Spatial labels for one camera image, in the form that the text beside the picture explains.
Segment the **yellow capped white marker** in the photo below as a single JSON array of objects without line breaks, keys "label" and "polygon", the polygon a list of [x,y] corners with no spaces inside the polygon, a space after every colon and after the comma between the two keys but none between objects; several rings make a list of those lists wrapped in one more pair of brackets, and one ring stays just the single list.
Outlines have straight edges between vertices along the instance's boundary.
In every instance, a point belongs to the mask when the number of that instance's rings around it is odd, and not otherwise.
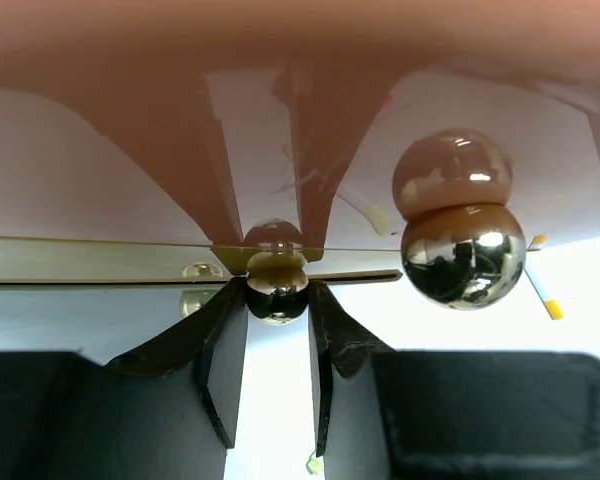
[{"label": "yellow capped white marker", "polygon": [[548,283],[541,278],[538,268],[534,265],[533,254],[541,251],[548,240],[547,234],[535,235],[526,249],[525,274],[529,279],[535,293],[543,304],[548,316],[552,321],[564,318],[564,311],[557,297],[550,292]]}]

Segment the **cream orange drawer box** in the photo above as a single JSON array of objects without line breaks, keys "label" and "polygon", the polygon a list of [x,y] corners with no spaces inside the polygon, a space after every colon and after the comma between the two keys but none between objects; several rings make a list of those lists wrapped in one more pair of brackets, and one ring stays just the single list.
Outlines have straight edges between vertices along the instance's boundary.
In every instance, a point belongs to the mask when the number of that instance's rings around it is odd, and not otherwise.
[{"label": "cream orange drawer box", "polygon": [[0,1],[0,286],[397,282],[600,235],[600,1]]}]

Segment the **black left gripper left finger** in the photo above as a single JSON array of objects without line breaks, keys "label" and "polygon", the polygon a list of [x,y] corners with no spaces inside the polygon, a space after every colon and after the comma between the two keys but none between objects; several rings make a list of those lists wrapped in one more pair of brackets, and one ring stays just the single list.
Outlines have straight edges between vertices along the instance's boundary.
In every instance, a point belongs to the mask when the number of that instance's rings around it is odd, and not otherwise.
[{"label": "black left gripper left finger", "polygon": [[105,365],[0,352],[0,479],[220,479],[236,440],[246,282]]}]

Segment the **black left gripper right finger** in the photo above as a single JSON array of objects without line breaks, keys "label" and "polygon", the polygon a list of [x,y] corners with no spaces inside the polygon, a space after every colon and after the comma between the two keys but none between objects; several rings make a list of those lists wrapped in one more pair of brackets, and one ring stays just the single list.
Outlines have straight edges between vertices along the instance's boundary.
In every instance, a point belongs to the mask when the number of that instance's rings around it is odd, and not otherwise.
[{"label": "black left gripper right finger", "polygon": [[600,360],[398,351],[308,288],[315,451],[328,479],[600,479]]}]

